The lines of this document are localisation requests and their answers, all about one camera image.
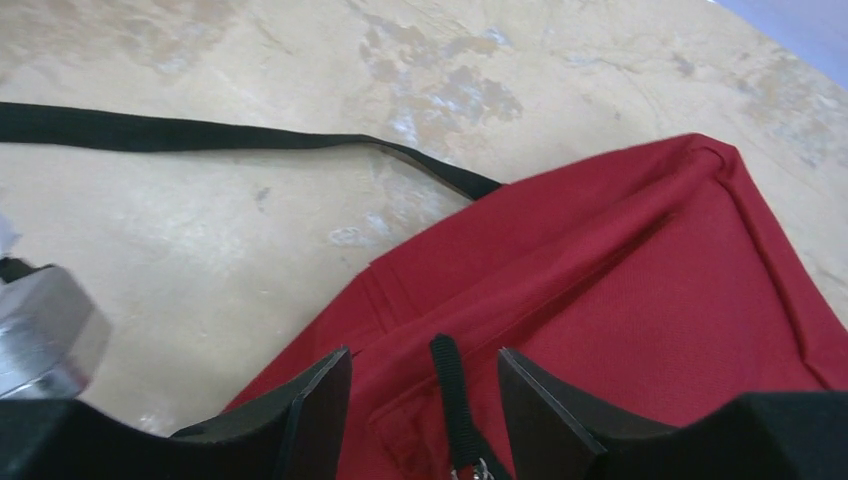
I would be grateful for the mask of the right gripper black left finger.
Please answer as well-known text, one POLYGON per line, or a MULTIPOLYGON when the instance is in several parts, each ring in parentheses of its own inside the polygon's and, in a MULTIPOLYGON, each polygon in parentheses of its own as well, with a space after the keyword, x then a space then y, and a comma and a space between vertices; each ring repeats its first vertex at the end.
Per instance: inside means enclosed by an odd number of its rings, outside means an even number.
POLYGON ((4 479, 333 479, 352 379, 340 348, 231 411, 159 437, 79 400, 4 400, 4 479))

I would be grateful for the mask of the red backpack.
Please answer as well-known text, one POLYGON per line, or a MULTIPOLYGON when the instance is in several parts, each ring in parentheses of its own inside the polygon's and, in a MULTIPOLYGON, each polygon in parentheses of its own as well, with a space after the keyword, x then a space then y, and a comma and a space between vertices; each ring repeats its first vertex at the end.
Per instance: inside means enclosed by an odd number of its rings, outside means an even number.
POLYGON ((687 134, 507 185, 398 152, 468 207, 372 262, 219 413, 348 349, 333 479, 519 479, 503 349, 673 427, 746 393, 847 394, 846 329, 735 147, 687 134))

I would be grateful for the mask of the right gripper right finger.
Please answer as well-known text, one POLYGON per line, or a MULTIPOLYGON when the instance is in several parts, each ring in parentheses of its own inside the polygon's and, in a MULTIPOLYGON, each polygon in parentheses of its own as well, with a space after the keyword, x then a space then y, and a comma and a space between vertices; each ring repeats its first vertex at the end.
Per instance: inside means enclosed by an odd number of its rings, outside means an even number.
POLYGON ((685 427, 628 412, 512 349, 498 354, 519 479, 844 479, 844 391, 746 393, 685 427))

